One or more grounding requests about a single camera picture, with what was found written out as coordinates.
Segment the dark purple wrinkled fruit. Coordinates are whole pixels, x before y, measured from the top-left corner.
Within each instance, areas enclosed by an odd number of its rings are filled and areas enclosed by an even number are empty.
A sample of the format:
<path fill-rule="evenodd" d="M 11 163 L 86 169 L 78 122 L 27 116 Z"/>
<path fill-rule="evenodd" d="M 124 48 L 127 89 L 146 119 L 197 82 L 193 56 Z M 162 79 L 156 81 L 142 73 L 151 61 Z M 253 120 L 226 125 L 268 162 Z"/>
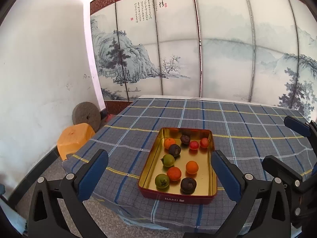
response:
<path fill-rule="evenodd" d="M 191 177 L 183 178 L 180 183 L 180 190 L 182 193 L 191 195 L 195 192 L 195 189 L 197 187 L 197 182 L 195 179 Z"/>

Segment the orange tangerine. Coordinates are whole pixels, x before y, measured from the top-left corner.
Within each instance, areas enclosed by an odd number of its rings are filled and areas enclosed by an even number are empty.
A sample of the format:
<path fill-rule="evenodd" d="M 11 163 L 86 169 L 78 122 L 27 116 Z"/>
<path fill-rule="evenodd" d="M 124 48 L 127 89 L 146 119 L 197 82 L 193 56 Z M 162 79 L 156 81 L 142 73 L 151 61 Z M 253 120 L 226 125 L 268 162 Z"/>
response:
<path fill-rule="evenodd" d="M 170 167 L 167 171 L 170 181 L 177 182 L 182 177 L 182 172 L 178 167 Z"/>
<path fill-rule="evenodd" d="M 188 161 L 185 166 L 186 172 L 190 175 L 195 175 L 199 170 L 199 165 L 196 161 Z"/>
<path fill-rule="evenodd" d="M 175 139 L 173 138 L 165 138 L 164 140 L 164 148 L 169 150 L 171 145 L 174 145 L 176 143 Z"/>

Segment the green tomato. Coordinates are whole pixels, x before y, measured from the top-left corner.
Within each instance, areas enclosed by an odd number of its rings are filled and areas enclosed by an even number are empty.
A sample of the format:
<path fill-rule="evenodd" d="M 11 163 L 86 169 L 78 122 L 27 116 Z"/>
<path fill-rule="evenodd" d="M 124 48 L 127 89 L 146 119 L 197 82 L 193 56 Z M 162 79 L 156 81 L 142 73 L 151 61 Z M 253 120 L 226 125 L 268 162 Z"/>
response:
<path fill-rule="evenodd" d="M 169 168 L 174 165 L 175 158 L 171 154 L 166 154 L 163 158 L 161 158 L 161 161 L 165 167 Z"/>
<path fill-rule="evenodd" d="M 158 174 L 155 177 L 155 185 L 158 189 L 165 189 L 169 186 L 170 179 L 166 174 Z"/>

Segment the blue plaid tablecloth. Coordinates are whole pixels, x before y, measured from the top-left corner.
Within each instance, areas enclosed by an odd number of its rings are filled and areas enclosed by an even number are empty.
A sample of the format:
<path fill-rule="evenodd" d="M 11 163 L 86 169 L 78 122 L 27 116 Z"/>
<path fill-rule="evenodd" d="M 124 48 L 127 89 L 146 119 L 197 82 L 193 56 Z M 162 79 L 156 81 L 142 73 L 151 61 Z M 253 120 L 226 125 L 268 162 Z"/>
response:
<path fill-rule="evenodd" d="M 296 110 L 239 103 L 141 98 L 120 112 L 62 164 L 75 173 L 99 149 L 109 163 L 93 197 L 132 225 L 174 231 L 212 233 L 234 206 L 222 187 L 208 205 L 183 205 L 145 198 L 138 186 L 147 156 L 163 127 L 210 130 L 216 149 L 244 173 L 270 179 L 261 162 L 267 155 L 280 158 L 304 179 L 316 157 L 309 141 L 285 127 L 285 116 L 302 120 Z"/>

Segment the orange plastic stool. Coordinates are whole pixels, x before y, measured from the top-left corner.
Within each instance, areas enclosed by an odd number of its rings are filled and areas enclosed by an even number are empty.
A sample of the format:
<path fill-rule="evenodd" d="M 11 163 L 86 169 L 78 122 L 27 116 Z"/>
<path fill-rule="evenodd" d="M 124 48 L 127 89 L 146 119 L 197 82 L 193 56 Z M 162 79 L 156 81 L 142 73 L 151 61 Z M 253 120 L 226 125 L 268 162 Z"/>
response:
<path fill-rule="evenodd" d="M 57 141 L 57 150 L 61 160 L 65 161 L 68 155 L 75 154 L 95 134 L 94 129 L 87 123 L 67 127 Z"/>

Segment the small red tomato on cloth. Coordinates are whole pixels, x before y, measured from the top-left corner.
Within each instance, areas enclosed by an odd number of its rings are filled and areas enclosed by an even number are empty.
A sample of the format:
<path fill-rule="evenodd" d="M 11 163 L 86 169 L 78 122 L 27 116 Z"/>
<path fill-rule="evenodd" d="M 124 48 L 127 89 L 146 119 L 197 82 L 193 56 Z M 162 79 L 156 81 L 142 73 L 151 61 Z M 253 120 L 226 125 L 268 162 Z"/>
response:
<path fill-rule="evenodd" d="M 208 138 L 202 138 L 202 139 L 200 140 L 200 147 L 201 147 L 202 149 L 208 148 L 209 145 L 210 145 L 210 141 L 209 141 Z"/>

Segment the gold rectangular tin tray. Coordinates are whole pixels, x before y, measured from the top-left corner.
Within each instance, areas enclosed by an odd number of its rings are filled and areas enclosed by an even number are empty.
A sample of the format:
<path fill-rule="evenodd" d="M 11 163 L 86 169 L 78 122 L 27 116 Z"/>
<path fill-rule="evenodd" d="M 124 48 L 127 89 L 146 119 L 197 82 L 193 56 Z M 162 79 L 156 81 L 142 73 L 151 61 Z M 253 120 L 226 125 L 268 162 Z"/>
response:
<path fill-rule="evenodd" d="M 197 151 L 192 151 L 189 145 L 181 144 L 181 135 L 190 136 L 191 141 L 199 143 Z M 182 172 L 182 177 L 177 182 L 170 181 L 165 189 L 158 189 L 155 185 L 155 177 L 158 174 L 167 174 L 169 168 L 162 164 L 161 158 L 169 154 L 169 150 L 164 148 L 165 138 L 175 139 L 177 145 L 181 147 L 180 156 L 175 158 L 172 167 L 178 167 Z M 206 149 L 200 147 L 200 140 L 208 138 L 210 145 Z M 211 153 L 214 151 L 213 134 L 210 130 L 189 129 L 189 128 L 167 128 L 159 130 L 153 143 L 145 166 L 141 173 L 138 187 L 144 197 L 163 200 L 167 202 L 179 202 L 182 204 L 209 204 L 217 194 L 217 176 L 211 166 Z M 186 172 L 185 166 L 188 161 L 196 161 L 199 170 L 195 175 Z M 195 192 L 187 195 L 181 192 L 180 183 L 183 178 L 191 177 L 196 180 Z"/>

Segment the painted landscape folding screen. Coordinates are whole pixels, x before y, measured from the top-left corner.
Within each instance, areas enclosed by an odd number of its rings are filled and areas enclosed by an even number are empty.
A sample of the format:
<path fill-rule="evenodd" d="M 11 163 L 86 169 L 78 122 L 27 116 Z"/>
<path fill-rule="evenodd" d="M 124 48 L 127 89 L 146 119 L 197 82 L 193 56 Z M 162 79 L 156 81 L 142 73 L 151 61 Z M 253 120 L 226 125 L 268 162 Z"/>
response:
<path fill-rule="evenodd" d="M 302 0 L 93 0 L 104 99 L 203 97 L 316 119 L 316 19 Z"/>

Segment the dark purple fruit far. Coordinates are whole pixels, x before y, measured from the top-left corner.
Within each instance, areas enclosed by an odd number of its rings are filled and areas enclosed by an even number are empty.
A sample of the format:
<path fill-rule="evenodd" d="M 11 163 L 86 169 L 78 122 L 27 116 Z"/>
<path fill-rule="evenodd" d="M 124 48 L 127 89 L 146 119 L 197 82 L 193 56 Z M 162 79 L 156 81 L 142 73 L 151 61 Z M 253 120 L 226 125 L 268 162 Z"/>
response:
<path fill-rule="evenodd" d="M 181 141 L 181 144 L 187 146 L 187 145 L 190 144 L 191 139 L 190 139 L 190 136 L 183 134 L 183 135 L 181 135 L 181 137 L 180 137 L 180 141 Z"/>

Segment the green tomato in tray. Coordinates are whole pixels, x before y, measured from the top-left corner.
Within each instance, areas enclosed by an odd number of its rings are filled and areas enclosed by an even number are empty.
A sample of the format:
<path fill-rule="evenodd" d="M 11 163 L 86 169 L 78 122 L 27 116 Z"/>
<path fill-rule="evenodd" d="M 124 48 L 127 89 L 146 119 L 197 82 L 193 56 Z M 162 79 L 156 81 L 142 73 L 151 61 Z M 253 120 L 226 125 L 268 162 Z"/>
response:
<path fill-rule="evenodd" d="M 163 158 L 161 158 L 161 161 L 165 167 L 169 168 L 174 165 L 175 158 L 171 154 L 166 154 Z"/>

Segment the dark purple fruit in tray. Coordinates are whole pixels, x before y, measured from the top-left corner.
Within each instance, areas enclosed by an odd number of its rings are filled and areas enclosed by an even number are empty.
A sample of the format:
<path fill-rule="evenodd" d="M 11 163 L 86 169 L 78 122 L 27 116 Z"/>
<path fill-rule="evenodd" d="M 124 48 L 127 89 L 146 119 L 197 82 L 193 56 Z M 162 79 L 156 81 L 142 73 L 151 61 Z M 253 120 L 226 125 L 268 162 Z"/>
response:
<path fill-rule="evenodd" d="M 172 144 L 169 147 L 169 154 L 172 155 L 174 158 L 177 158 L 178 156 L 180 156 L 181 153 L 181 147 L 177 144 Z"/>

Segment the round grey millstone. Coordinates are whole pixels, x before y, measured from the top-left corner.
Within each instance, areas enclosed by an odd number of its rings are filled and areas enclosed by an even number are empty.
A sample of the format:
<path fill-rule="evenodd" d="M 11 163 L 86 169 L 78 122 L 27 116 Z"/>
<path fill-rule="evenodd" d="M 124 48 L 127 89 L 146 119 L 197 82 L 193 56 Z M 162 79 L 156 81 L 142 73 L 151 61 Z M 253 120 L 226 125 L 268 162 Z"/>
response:
<path fill-rule="evenodd" d="M 98 107 L 91 102 L 82 102 L 75 106 L 72 113 L 74 125 L 87 123 L 97 132 L 101 123 L 101 115 Z"/>

